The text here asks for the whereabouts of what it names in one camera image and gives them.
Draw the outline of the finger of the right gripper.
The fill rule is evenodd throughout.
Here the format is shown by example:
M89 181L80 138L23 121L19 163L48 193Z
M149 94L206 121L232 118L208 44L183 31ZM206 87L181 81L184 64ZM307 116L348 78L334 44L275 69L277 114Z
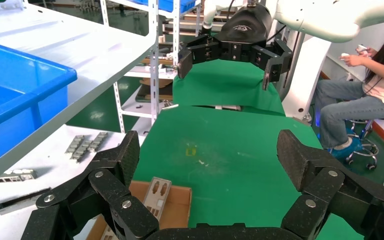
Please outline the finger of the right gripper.
M293 51L280 38L275 38L266 47L254 45L251 48L251 63L264 71L262 89L267 90L269 83L278 82L280 75L290 70Z
M222 52L221 44L209 34L195 37L179 44L177 76L184 79L194 64L217 60Z

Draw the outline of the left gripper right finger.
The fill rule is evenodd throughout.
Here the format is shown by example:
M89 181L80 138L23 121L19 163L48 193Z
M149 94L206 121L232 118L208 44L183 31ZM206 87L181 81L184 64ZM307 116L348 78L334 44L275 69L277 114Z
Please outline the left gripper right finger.
M330 215L345 220L366 240L384 240L384 186L348 170L326 150L302 144L288 129L279 132L277 157L300 196L281 227L314 240Z

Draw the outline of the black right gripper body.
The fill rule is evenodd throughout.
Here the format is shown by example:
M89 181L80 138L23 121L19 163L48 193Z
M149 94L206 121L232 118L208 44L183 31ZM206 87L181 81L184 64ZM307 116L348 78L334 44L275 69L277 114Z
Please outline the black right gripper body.
M266 46L272 26L269 10L262 4L241 7L215 35L221 60L250 62L253 47Z

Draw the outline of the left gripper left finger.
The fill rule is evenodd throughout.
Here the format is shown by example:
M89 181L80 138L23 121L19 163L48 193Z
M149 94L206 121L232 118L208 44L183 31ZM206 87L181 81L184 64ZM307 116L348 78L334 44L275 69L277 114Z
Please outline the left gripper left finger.
M120 240L149 238L159 222L129 189L139 159L139 136L131 130L120 145L96 153L83 172L43 193L22 239L71 240L98 215Z

